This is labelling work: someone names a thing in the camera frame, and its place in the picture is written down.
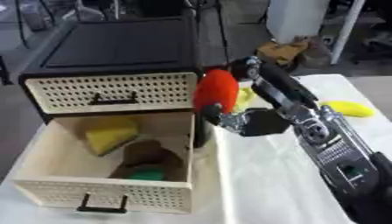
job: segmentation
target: red ball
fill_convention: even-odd
[[[215,69],[206,74],[198,84],[193,95],[195,111],[204,106],[220,103],[224,114],[233,111],[238,95],[238,82],[233,75],[225,70]]]

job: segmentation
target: drawer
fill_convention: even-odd
[[[24,91],[45,115],[191,109],[196,73],[25,76]]]
[[[98,116],[55,118],[33,143],[13,181],[40,206],[76,208],[89,195],[89,207],[189,213],[192,209],[193,113],[127,115],[139,127],[138,138],[158,140],[183,161],[178,181],[108,178],[123,161],[123,147],[103,157],[93,155],[83,127]]]

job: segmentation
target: green object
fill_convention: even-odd
[[[164,180],[164,171],[158,168],[150,168],[142,171],[136,171],[127,179],[140,179],[140,180]]]

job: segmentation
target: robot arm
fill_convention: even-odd
[[[284,70],[257,57],[237,61],[233,74],[252,80],[254,92],[273,109],[222,114],[216,103],[201,111],[208,121],[245,137],[281,133],[292,125],[300,145],[352,221],[392,223],[392,163],[373,152],[340,113],[319,107],[317,97]],[[260,130],[265,123],[275,125]]]

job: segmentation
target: floor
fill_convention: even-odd
[[[257,21],[266,9],[266,0],[222,0],[222,2],[224,9],[223,22],[227,31],[231,59],[252,54],[261,43],[270,39],[264,25],[243,24]],[[20,43],[18,44],[15,18],[12,15],[12,11],[8,14],[0,14],[0,36],[2,37],[0,53],[4,55],[9,65],[12,80],[17,82],[18,74],[34,58],[39,49],[45,45],[47,38],[53,35],[56,29],[29,34],[31,49],[25,49],[19,45]],[[222,64],[225,60],[221,47],[221,34],[216,13],[213,9],[203,12],[200,27],[199,39],[202,62],[205,66]],[[388,99],[392,96],[389,91],[389,87],[392,85],[392,77],[388,77],[390,71],[392,69],[388,66],[354,66],[343,60],[339,66],[321,70],[302,69],[297,73],[340,73],[349,77],[353,76],[354,85],[373,100],[376,106],[381,108],[389,118],[392,118],[392,108],[389,107],[388,103]],[[375,79],[375,75],[384,75],[384,77]],[[3,130],[0,136],[2,148],[0,157],[1,181],[42,122],[18,85],[0,87],[0,95],[0,128]]]

